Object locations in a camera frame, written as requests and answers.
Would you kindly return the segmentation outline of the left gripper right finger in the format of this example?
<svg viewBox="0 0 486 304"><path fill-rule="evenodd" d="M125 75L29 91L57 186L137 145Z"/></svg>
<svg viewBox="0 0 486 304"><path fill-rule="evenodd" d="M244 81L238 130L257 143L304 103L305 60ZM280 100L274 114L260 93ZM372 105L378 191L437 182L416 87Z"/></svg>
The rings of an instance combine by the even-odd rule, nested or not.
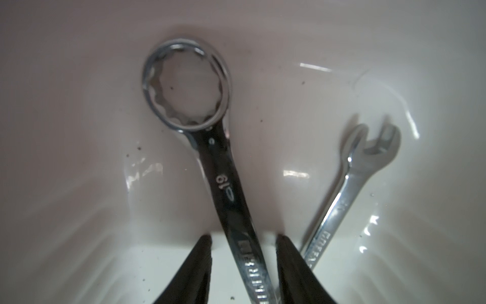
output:
<svg viewBox="0 0 486 304"><path fill-rule="evenodd" d="M276 253L282 303L336 304L290 238L283 234L277 236Z"/></svg>

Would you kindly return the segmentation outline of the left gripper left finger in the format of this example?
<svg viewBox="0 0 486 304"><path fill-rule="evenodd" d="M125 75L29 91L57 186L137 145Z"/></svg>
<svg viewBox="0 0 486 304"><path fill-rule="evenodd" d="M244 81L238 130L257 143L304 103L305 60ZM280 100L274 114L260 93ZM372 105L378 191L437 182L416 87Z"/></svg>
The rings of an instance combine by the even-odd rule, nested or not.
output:
<svg viewBox="0 0 486 304"><path fill-rule="evenodd" d="M202 235L154 304L206 304L210 293L212 239Z"/></svg>

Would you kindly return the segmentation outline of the white plastic storage box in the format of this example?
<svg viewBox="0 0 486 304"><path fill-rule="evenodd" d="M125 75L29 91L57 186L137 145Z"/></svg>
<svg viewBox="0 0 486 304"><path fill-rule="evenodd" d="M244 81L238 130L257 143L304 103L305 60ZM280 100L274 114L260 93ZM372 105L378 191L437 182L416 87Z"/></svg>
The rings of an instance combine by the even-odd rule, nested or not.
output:
<svg viewBox="0 0 486 304"><path fill-rule="evenodd" d="M193 150L143 64L199 37L273 282L355 125L401 130L315 268L339 303L485 302L484 1L2 1L1 302L152 303L202 234L210 303L248 303Z"/></svg>

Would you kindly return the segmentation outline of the thin silver wrench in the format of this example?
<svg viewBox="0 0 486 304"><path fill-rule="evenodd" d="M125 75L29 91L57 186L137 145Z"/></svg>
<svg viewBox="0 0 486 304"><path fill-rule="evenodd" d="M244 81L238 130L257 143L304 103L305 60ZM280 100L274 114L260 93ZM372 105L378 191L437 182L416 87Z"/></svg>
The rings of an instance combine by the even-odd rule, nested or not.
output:
<svg viewBox="0 0 486 304"><path fill-rule="evenodd" d="M371 146L367 146L368 132L366 124L357 125L342 147L338 181L301 250L311 269L323 256L361 189L370 177L388 166L399 151L401 131L397 126L385 124Z"/></svg>

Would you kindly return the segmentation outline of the silver 19 combination wrench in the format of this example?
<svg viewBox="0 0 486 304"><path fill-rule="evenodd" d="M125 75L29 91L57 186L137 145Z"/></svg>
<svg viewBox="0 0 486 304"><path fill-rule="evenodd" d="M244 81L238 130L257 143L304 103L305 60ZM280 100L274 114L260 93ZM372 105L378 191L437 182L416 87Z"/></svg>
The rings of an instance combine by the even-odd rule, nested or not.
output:
<svg viewBox="0 0 486 304"><path fill-rule="evenodd" d="M163 92L160 80L163 66L174 54L182 52L191 52L209 63L218 78L220 96L201 119L176 110ZM141 83L143 95L153 113L169 129L185 136L197 153L204 180L250 302L278 303L230 147L232 81L224 59L202 39L174 37L162 42L147 57Z"/></svg>

